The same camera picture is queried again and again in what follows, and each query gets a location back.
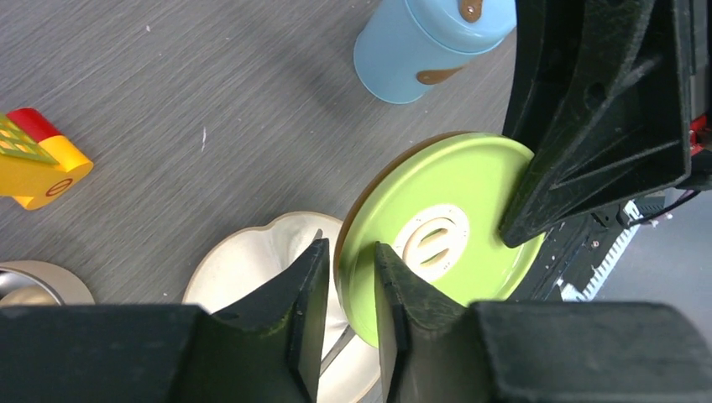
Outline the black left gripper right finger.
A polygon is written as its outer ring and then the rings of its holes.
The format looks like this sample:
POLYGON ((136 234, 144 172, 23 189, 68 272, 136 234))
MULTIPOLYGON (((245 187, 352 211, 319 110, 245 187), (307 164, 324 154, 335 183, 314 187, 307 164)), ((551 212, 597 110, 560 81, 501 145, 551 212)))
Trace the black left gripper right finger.
POLYGON ((708 402, 711 352, 671 306, 481 301, 461 306, 374 246, 389 402, 708 402))

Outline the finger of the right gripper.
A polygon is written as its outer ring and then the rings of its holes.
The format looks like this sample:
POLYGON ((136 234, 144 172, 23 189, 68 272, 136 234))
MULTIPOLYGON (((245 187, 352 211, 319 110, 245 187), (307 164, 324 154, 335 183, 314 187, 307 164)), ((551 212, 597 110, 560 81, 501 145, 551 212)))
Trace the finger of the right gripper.
POLYGON ((519 1, 504 134, 533 151, 500 221, 514 247, 691 171, 688 1, 519 1))

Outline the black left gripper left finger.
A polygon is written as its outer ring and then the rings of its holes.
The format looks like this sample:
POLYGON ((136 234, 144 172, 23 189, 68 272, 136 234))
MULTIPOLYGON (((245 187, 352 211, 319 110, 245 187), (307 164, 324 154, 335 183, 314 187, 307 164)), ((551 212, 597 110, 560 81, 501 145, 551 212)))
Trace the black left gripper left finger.
POLYGON ((329 242, 208 313, 193 305, 1 310, 4 402, 313 402, 329 242))

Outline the steel tongs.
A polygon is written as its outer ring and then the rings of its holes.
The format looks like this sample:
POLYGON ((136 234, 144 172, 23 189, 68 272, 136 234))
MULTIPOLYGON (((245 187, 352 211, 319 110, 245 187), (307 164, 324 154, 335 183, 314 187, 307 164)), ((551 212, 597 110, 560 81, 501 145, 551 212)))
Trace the steel tongs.
POLYGON ((335 378, 338 373, 353 369, 359 364, 355 332, 345 319, 343 309, 338 301, 338 293, 332 277, 332 266, 329 266, 327 276, 329 292, 324 334, 326 344, 322 352, 320 379, 325 374, 328 379, 335 378))

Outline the green round lid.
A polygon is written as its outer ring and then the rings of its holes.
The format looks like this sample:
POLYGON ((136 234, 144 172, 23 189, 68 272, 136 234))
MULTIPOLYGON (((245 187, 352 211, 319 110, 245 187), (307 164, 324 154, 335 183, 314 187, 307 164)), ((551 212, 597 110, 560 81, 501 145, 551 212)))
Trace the green round lid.
POLYGON ((544 237, 506 246, 498 232, 533 153, 493 133, 451 132, 399 155, 349 210, 334 252, 338 299, 355 333, 378 343, 374 246, 461 305, 509 298, 544 237))

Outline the light blue cylindrical canister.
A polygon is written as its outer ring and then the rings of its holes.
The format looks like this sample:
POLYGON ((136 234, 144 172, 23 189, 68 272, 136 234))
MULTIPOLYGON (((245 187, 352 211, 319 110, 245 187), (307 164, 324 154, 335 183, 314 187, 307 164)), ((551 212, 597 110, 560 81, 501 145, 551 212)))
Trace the light blue cylindrical canister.
POLYGON ((364 87, 392 104, 414 102, 499 45, 475 54, 451 50, 425 32, 408 1, 418 0, 380 2, 353 48, 354 69, 364 87))

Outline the light blue lid with strap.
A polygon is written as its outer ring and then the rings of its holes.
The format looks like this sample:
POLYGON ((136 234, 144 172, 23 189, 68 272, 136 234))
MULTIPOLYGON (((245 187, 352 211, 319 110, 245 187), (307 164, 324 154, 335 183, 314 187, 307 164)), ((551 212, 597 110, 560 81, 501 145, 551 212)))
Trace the light blue lid with strap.
POLYGON ((461 53, 494 48, 517 23, 514 0, 421 0, 406 5, 427 34, 461 53))

